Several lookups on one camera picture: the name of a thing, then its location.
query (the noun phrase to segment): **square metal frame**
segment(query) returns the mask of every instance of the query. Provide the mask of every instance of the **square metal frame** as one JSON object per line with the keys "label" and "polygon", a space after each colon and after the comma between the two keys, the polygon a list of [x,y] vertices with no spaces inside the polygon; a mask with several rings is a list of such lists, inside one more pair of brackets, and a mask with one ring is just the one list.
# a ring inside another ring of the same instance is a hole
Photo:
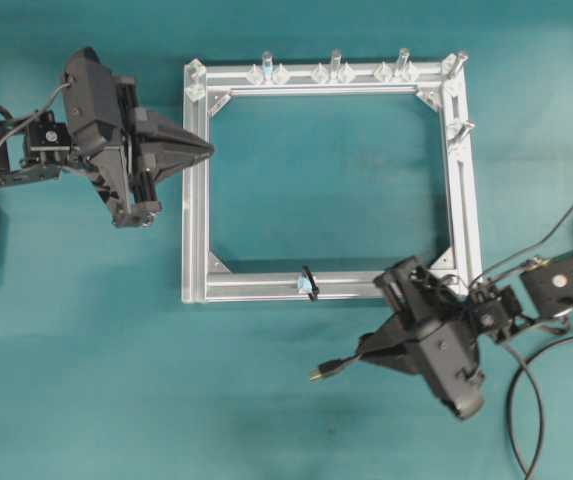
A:
{"label": "square metal frame", "polygon": [[[184,128],[209,139],[210,120],[231,99],[245,96],[392,94],[416,95],[440,119],[451,246],[431,265],[450,276],[450,287],[466,293],[481,273],[477,200],[468,119],[465,52],[442,61],[411,62],[400,50],[395,63],[342,62],[274,67],[264,53],[257,65],[204,66],[195,59],[184,68]],[[308,300],[298,288],[300,272],[234,273],[210,250],[210,160],[183,172],[181,299],[184,303],[255,300]],[[381,272],[313,272],[320,299],[374,298],[372,280]]]}

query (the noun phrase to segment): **teal mat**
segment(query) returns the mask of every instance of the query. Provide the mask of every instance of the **teal mat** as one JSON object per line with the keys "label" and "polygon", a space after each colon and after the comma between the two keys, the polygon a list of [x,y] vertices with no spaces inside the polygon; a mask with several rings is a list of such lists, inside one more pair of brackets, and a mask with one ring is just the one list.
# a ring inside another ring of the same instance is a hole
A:
{"label": "teal mat", "polygon": [[[196,56],[466,49],[485,264],[541,237],[573,201],[573,1],[0,0],[0,104],[41,105],[85,45],[178,122],[182,65]],[[235,100],[213,125],[214,247],[248,271],[428,260],[448,243],[436,131],[411,97]],[[309,370],[351,352],[389,310],[182,305],[181,182],[159,193],[152,228],[117,231],[84,179],[0,191],[0,479],[518,477],[503,351],[482,341],[486,405],[465,423],[421,379],[367,365],[311,385]],[[570,248],[573,219],[540,253]],[[538,478],[566,480],[573,347],[535,373],[549,419]],[[517,400],[531,452],[534,402],[525,387]]]}

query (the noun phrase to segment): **bolt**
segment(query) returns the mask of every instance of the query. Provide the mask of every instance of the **bolt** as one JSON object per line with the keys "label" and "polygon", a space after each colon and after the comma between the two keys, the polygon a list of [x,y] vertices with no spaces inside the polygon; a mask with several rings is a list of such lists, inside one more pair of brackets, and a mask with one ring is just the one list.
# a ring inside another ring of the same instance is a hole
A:
{"label": "bolt", "polygon": [[447,75],[449,80],[455,78],[457,74],[462,71],[462,68],[464,68],[464,63],[466,63],[466,60],[468,60],[468,53],[464,51],[457,53],[457,58],[455,59],[453,68],[450,69],[450,72],[448,72]]}
{"label": "bolt", "polygon": [[563,275],[561,273],[558,273],[557,275],[555,275],[552,279],[551,282],[553,283],[553,285],[555,285],[557,288],[564,288],[566,285],[568,285],[568,277],[566,275]]}
{"label": "bolt", "polygon": [[479,322],[484,327],[492,327],[493,323],[495,323],[495,319],[493,318],[493,316],[491,314],[485,313],[484,315],[481,316],[481,318],[479,319]]}
{"label": "bolt", "polygon": [[49,142],[56,142],[57,141],[57,132],[54,130],[49,130],[46,132],[46,140]]}
{"label": "bolt", "polygon": [[475,128],[475,124],[469,120],[466,120],[464,123],[462,123],[462,128],[459,129],[457,135],[455,135],[449,143],[453,145],[462,143],[466,137],[470,135],[470,132],[473,130],[473,128]]}
{"label": "bolt", "polygon": [[395,75],[401,75],[408,68],[408,59],[410,58],[410,50],[401,48],[395,63]]}
{"label": "bolt", "polygon": [[342,64],[342,51],[336,48],[330,52],[330,78],[331,80],[337,79],[337,73],[339,72],[339,67]]}
{"label": "bolt", "polygon": [[264,80],[270,82],[273,77],[273,54],[268,50],[262,53],[262,70],[264,72]]}

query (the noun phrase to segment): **metal bracket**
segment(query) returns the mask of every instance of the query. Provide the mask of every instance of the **metal bracket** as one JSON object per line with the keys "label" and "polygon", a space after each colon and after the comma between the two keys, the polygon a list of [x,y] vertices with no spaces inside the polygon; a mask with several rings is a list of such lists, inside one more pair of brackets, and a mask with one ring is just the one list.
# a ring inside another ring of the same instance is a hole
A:
{"label": "metal bracket", "polygon": [[441,96],[432,88],[417,90],[416,96],[434,112],[439,112],[439,109],[442,108]]}
{"label": "metal bracket", "polygon": [[[463,68],[468,56],[460,52],[433,62],[409,58],[410,52],[401,49],[396,60],[350,65],[339,50],[332,52],[330,61],[311,64],[276,64],[270,52],[254,65],[204,66],[195,59],[184,69],[184,128],[208,140],[211,118],[235,97],[416,95],[439,115],[448,199],[451,246],[431,271],[438,277],[461,278],[450,288],[465,294],[466,285],[481,273],[472,123]],[[209,169],[206,160],[183,174],[182,301],[307,300],[307,292],[298,287],[300,272],[234,273],[210,251]],[[372,283],[379,273],[315,272],[319,299],[380,297]]]}

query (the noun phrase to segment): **black clip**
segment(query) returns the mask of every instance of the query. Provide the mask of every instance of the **black clip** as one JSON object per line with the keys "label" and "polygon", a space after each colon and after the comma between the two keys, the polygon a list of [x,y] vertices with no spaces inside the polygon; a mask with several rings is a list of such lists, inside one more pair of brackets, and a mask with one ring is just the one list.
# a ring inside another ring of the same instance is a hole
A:
{"label": "black clip", "polygon": [[310,286],[312,289],[312,292],[308,294],[308,298],[310,299],[311,302],[314,302],[315,300],[317,300],[317,297],[319,296],[319,287],[317,286],[317,283],[315,283],[313,274],[310,273],[310,269],[308,268],[308,266],[303,265],[302,272],[304,275],[306,275],[306,278],[310,282]]}

